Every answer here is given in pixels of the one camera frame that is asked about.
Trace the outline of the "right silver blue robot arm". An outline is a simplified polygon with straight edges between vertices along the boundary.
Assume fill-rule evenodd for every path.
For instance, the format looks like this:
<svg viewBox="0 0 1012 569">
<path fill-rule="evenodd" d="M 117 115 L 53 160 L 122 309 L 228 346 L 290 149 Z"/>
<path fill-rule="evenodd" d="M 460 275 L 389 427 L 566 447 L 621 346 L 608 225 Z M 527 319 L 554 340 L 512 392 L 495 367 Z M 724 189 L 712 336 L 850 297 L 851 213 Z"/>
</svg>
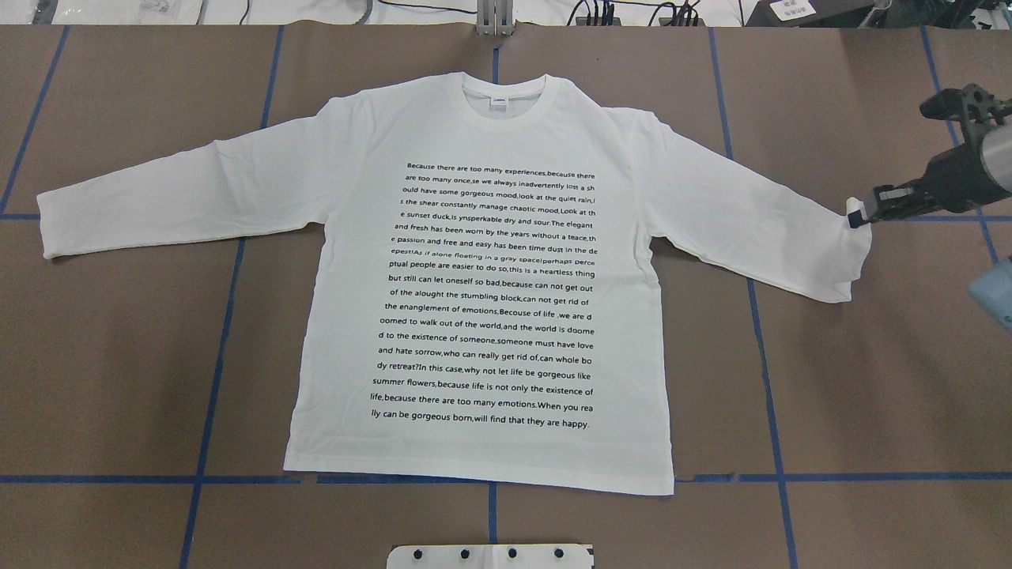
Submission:
<svg viewBox="0 0 1012 569">
<path fill-rule="evenodd" d="M 920 112 L 926 119 L 957 121 L 964 143 L 933 157 L 920 178 L 879 185 L 865 201 L 848 199 L 851 228 L 936 210 L 964 213 L 1010 197 L 1009 100 L 998 100 L 983 87 L 969 84 L 937 92 L 921 103 Z"/>
</svg>

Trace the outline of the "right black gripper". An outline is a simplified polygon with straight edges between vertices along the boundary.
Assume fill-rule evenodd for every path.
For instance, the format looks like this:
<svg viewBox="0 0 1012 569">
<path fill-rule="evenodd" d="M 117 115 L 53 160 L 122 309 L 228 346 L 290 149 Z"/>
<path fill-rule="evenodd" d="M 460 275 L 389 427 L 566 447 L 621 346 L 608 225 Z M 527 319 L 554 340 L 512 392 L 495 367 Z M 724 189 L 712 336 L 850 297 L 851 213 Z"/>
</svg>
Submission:
<svg viewBox="0 0 1012 569">
<path fill-rule="evenodd" d="M 989 202 L 989 173 L 980 163 L 931 163 L 921 178 L 872 190 L 872 220 L 864 208 L 847 210 L 851 229 L 880 220 L 899 220 L 948 210 L 965 213 Z"/>
</svg>

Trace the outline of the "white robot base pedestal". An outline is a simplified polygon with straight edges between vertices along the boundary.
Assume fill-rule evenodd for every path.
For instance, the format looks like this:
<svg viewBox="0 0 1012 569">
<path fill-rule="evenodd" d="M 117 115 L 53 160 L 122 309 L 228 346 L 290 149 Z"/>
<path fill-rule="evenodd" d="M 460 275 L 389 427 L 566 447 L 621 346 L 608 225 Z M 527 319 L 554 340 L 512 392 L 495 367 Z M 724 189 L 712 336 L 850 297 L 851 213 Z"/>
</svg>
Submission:
<svg viewBox="0 0 1012 569">
<path fill-rule="evenodd" d="M 593 548 L 579 544 L 398 546 L 387 568 L 593 568 Z"/>
</svg>

